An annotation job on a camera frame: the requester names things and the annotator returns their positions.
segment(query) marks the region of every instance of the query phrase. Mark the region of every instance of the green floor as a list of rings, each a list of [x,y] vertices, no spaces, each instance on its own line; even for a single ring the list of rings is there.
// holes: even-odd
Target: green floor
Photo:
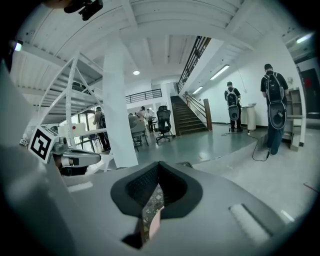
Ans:
[[[171,139],[170,142],[162,139],[159,141],[159,145],[156,144],[155,139],[158,132],[148,133],[149,146],[147,146],[145,140],[142,140],[142,146],[139,146],[139,152],[136,152],[138,163],[166,161],[169,163],[190,162],[191,164],[197,164],[230,154],[256,141],[254,138],[247,136],[245,129],[242,133],[234,132],[227,136],[221,136],[228,131],[228,125],[214,124],[213,131],[186,134]],[[260,128],[251,132],[251,135],[261,137],[266,132],[267,129]]]

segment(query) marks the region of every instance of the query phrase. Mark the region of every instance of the door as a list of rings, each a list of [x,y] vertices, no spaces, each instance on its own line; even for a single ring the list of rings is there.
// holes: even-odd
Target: door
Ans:
[[[306,118],[320,119],[320,85],[314,68],[302,71],[304,83]]]

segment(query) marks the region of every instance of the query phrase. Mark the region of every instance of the blue jeans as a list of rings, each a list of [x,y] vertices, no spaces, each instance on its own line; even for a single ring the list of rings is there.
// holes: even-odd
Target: blue jeans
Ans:
[[[271,125],[268,113],[268,140],[266,142],[266,146],[270,149],[270,154],[275,155],[276,153],[278,153],[278,149],[284,135],[284,130],[284,127],[278,130]]]

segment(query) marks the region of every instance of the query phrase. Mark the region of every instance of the black t-shirt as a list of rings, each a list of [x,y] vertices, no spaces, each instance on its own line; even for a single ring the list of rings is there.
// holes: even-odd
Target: black t-shirt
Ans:
[[[237,88],[233,88],[233,87],[229,87],[227,90],[229,90],[229,92],[232,92],[232,90],[233,90],[233,92],[235,93],[235,95],[237,96],[237,97],[239,97],[240,96],[240,92],[238,91],[238,89]],[[227,91],[225,91],[224,92],[224,98],[226,98],[227,97],[227,95],[228,95],[228,92]]]
[[[271,70],[266,72],[267,75],[271,75],[272,73],[273,73],[273,71],[271,71]],[[288,90],[289,87],[287,85],[287,82],[286,82],[285,78],[280,73],[277,73],[276,79],[279,81],[280,86],[282,86],[284,90]],[[262,77],[262,79],[261,79],[260,91],[261,92],[267,92],[267,90],[266,90],[266,78],[265,77]],[[287,105],[286,94],[284,94],[282,102],[283,102],[283,104]]]

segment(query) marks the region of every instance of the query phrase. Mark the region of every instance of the black office chair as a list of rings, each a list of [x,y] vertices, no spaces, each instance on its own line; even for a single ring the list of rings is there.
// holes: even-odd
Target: black office chair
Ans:
[[[158,111],[156,112],[156,115],[158,117],[158,131],[161,133],[161,136],[155,138],[155,142],[157,144],[161,139],[168,139],[170,141],[169,137],[174,138],[172,134],[165,135],[166,133],[169,133],[171,129],[170,114],[171,111],[167,109],[167,106],[160,106],[158,108]]]

